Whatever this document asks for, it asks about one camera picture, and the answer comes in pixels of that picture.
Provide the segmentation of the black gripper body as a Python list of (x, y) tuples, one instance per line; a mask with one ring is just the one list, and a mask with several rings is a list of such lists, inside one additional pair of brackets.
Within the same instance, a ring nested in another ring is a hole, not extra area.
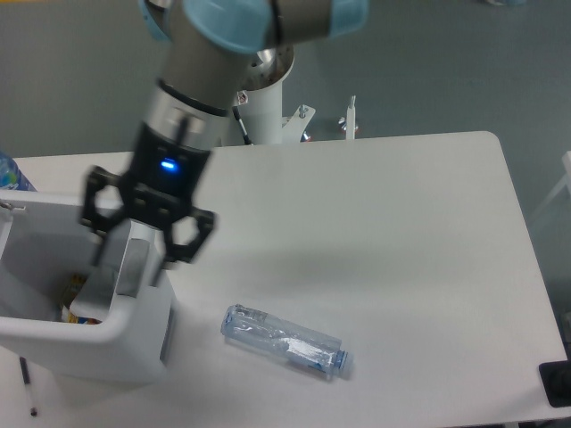
[(128, 169), (120, 176), (127, 218), (141, 223), (175, 223), (190, 216), (194, 191), (211, 156), (183, 144), (190, 121), (175, 126), (175, 136), (143, 125)]

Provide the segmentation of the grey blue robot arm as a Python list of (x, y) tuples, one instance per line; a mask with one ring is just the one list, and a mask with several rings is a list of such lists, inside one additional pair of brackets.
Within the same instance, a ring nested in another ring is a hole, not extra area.
[(143, 1), (149, 32), (169, 43), (127, 169), (93, 167), (85, 180), (81, 225), (99, 238), (127, 220), (159, 230), (160, 268), (190, 262), (215, 227), (194, 192), (219, 143), (254, 56), (266, 49), (339, 37), (361, 29), (366, 1)]

